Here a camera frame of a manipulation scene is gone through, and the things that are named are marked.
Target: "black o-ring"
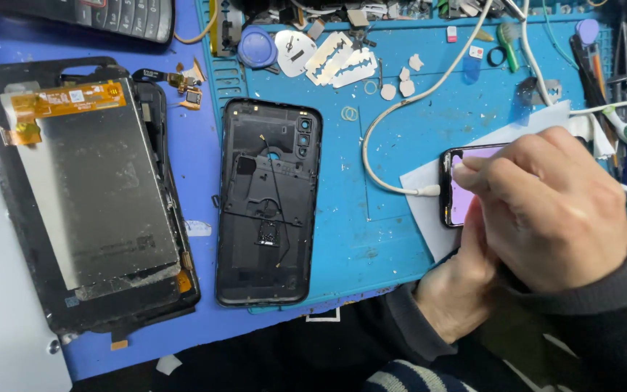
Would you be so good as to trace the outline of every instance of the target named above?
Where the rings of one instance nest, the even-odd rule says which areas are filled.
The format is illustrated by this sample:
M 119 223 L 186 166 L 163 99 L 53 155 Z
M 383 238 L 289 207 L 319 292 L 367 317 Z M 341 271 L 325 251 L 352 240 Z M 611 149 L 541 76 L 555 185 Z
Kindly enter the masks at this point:
M 501 53 L 502 53 L 502 59 L 500 60 L 500 62 L 499 62 L 499 63 L 496 63 L 496 62 L 494 62 L 494 61 L 492 60 L 492 53 L 493 53 L 495 50 L 498 50 L 499 52 L 501 52 Z M 490 49 L 490 51 L 488 52 L 488 56 L 487 56 L 487 58 L 488 58 L 488 64 L 489 64 L 491 67 L 499 67 L 499 66 L 501 66 L 502 64 L 504 64 L 504 62 L 505 62 L 505 61 L 507 61 L 507 49 L 503 48 L 502 46 L 496 46 L 496 47 L 494 47 L 493 49 Z

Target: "hand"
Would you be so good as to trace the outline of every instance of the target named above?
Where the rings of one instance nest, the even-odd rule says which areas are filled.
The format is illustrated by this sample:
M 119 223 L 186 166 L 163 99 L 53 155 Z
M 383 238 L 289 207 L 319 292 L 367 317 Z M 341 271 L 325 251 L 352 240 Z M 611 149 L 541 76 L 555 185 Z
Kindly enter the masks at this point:
M 445 342 L 454 343 L 488 318 L 496 262 L 485 242 L 481 204 L 474 198 L 458 253 L 427 272 L 414 294 L 418 308 Z
M 627 256 L 626 196 L 563 128 L 466 157 L 454 179 L 480 198 L 488 246 L 534 292 L 599 281 Z

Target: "green brush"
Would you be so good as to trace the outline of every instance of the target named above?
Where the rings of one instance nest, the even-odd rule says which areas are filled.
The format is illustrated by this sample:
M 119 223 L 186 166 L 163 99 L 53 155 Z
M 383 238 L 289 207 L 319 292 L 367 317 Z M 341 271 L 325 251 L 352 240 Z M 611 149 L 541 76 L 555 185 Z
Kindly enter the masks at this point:
M 514 40 L 519 37 L 521 37 L 521 31 L 519 30 L 519 26 L 514 23 L 501 23 L 500 26 L 497 27 L 497 40 L 500 41 L 500 45 L 507 50 L 507 63 L 512 73 L 519 70 L 517 55 L 512 46 Z

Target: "blue repair mat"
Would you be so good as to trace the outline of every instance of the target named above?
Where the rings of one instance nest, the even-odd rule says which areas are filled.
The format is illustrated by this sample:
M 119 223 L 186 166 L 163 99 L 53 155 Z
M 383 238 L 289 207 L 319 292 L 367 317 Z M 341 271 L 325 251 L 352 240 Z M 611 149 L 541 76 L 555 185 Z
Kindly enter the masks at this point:
M 196 3 L 201 7 L 200 15 L 206 17 L 206 0 Z M 568 52 L 568 39 L 575 32 L 576 22 L 588 17 L 594 14 L 551 16 L 554 35 Z M 529 42 L 544 77 L 559 79 L 563 99 L 571 100 L 573 109 L 583 108 L 578 74 L 554 49 L 544 18 L 534 16 L 529 21 Z M 429 89 L 456 58 L 475 22 L 476 18 L 445 22 L 437 17 L 375 22 L 369 39 L 377 42 L 372 48 L 376 57 L 383 58 L 384 83 L 397 86 L 401 68 L 410 69 L 408 59 L 417 53 L 425 65 L 419 72 L 410 69 L 410 78 L 416 94 Z M 494 35 L 498 22 L 486 22 L 484 30 Z M 446 27 L 449 25 L 458 26 L 457 43 L 447 43 Z M 290 27 L 269 25 L 265 28 L 274 32 Z M 316 41 L 318 45 L 331 29 L 346 31 L 349 24 L 326 24 L 326 32 Z M 610 72 L 610 34 L 603 26 L 600 42 L 606 73 Z M 474 45 L 487 52 L 497 41 L 477 40 Z M 391 185 L 401 186 L 400 175 L 436 159 L 450 147 L 463 146 L 512 123 L 511 106 L 516 86 L 530 76 L 520 50 L 517 55 L 522 69 L 516 74 L 510 73 L 506 64 L 492 68 L 483 59 L 478 82 L 468 86 L 459 64 L 434 94 L 387 116 L 370 138 L 369 161 L 375 173 Z M 405 196 L 382 190 L 365 174 L 361 162 L 361 138 L 379 113 L 402 99 L 400 93 L 389 102 L 381 98 L 379 91 L 366 94 L 364 82 L 333 89 L 330 85 L 316 86 L 303 74 L 290 78 L 283 73 L 274 75 L 266 70 L 251 69 L 243 74 L 235 58 L 212 58 L 206 68 L 210 79 L 214 80 L 211 86 L 217 123 L 221 123 L 220 107 L 233 96 L 314 107 L 323 116 L 311 289 L 307 300 L 288 307 L 310 306 L 361 291 L 386 290 L 417 280 L 431 268 L 435 260 L 415 225 Z M 378 84 L 378 70 L 370 80 Z M 347 106 L 359 111 L 357 120 L 347 121 L 341 117 L 341 111 Z M 250 311 L 261 313 L 280 308 L 257 307 Z

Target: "pink phone screen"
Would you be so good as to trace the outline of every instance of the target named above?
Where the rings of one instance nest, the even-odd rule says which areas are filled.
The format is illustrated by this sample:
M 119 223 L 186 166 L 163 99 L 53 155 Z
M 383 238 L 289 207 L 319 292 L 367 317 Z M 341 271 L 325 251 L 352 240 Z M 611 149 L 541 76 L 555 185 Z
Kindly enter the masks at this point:
M 471 150 L 463 150 L 463 156 L 477 156 L 480 158 L 489 158 L 496 152 L 502 149 L 500 147 L 486 147 L 486 148 L 474 148 Z M 461 156 L 451 156 L 451 167 L 461 162 Z M 454 182 L 454 177 L 451 179 L 451 223 L 454 225 L 463 225 L 466 219 L 466 213 L 468 212 L 468 206 L 471 204 L 473 194 L 465 189 L 461 188 Z

